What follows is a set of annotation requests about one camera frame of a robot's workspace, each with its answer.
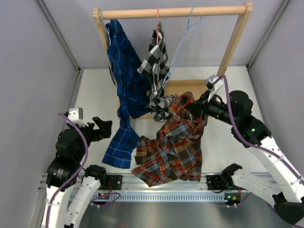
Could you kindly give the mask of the red brown plaid shirt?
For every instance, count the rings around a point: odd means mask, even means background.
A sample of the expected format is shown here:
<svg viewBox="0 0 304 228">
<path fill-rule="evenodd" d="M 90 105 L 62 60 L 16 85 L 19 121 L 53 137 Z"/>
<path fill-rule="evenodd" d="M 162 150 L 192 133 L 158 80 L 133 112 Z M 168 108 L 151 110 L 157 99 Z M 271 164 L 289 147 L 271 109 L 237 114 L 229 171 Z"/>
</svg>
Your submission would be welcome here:
<svg viewBox="0 0 304 228">
<path fill-rule="evenodd" d="M 171 104 L 170 118 L 155 139 L 141 136 L 134 157 L 132 174 L 148 187 L 174 180 L 200 181 L 202 167 L 201 138 L 206 118 L 194 117 L 185 107 L 194 102 L 191 92 L 178 96 Z"/>
</svg>

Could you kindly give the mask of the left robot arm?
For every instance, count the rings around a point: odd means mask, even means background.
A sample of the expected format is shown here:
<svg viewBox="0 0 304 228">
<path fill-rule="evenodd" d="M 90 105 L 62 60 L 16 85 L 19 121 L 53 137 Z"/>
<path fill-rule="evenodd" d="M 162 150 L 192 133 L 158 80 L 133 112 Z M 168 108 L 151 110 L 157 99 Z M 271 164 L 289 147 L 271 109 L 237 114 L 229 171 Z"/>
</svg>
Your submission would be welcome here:
<svg viewBox="0 0 304 228">
<path fill-rule="evenodd" d="M 92 142 L 110 138 L 112 121 L 93 117 L 92 123 L 81 119 L 67 121 L 55 145 L 56 156 L 47 169 L 46 206 L 41 223 L 43 228 L 77 228 L 97 190 L 107 185 L 106 169 L 98 165 L 86 168 L 81 186 L 70 199 L 77 177 L 88 158 L 88 147 Z"/>
</svg>

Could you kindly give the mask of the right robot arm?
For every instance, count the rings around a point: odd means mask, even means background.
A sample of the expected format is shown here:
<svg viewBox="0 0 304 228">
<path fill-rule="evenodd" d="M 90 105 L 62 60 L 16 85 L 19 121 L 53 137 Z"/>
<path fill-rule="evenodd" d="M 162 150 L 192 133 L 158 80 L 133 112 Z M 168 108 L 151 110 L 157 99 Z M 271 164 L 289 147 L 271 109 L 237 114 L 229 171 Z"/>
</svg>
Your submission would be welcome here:
<svg viewBox="0 0 304 228">
<path fill-rule="evenodd" d="M 213 117 L 232 126 L 231 133 L 267 169 L 268 182 L 231 164 L 220 174 L 223 189 L 242 188 L 267 202 L 286 223 L 296 225 L 304 218 L 304 179 L 278 147 L 267 127 L 252 115 L 253 102 L 247 93 L 232 91 L 227 102 L 206 91 L 186 109 L 195 117 Z"/>
</svg>

